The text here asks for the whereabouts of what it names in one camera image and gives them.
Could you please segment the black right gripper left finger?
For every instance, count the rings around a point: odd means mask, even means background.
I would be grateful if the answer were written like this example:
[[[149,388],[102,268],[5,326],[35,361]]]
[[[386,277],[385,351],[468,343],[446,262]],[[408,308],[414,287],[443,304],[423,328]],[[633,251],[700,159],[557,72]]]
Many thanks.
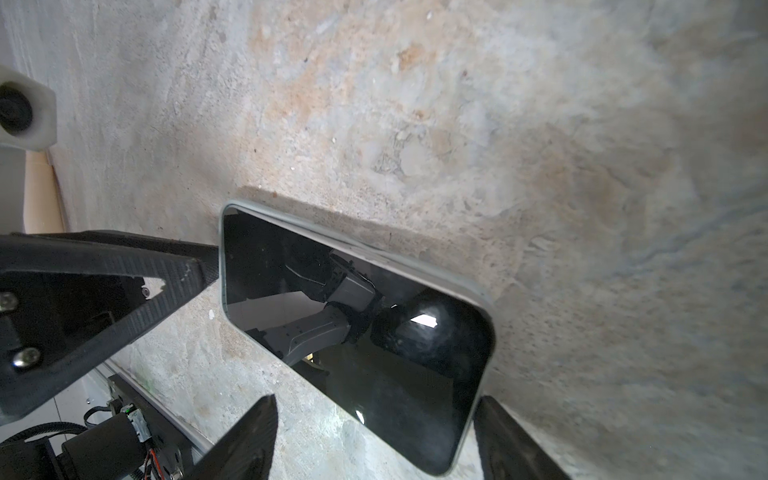
[[[268,479],[278,419],[276,397],[273,394],[261,397],[184,479]]]

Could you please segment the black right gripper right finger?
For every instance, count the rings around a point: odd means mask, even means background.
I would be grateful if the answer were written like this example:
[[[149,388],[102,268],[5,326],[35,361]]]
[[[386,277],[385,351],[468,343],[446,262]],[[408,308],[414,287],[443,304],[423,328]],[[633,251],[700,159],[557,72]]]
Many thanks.
[[[570,478],[493,397],[480,398],[474,427],[485,480]]]

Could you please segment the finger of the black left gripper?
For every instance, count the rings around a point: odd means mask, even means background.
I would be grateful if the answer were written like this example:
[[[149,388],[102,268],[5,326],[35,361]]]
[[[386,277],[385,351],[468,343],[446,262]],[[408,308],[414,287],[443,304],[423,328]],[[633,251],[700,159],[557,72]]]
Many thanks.
[[[215,245],[117,231],[2,236],[2,424],[33,412],[218,277]]]

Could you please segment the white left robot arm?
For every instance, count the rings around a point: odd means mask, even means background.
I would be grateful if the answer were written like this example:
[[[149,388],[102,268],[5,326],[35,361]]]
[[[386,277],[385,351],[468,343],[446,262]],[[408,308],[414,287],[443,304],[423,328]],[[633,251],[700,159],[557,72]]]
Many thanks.
[[[1,421],[18,421],[186,305],[218,250],[116,231],[1,239]],[[120,375],[106,419],[49,422],[1,443],[5,479],[185,479],[194,446]]]

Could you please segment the wooden roller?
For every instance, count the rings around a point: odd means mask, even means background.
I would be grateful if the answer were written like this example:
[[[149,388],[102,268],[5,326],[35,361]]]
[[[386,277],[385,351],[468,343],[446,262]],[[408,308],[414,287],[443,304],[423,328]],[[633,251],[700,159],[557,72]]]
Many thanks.
[[[45,152],[26,152],[23,223],[27,234],[66,232],[58,181]]]

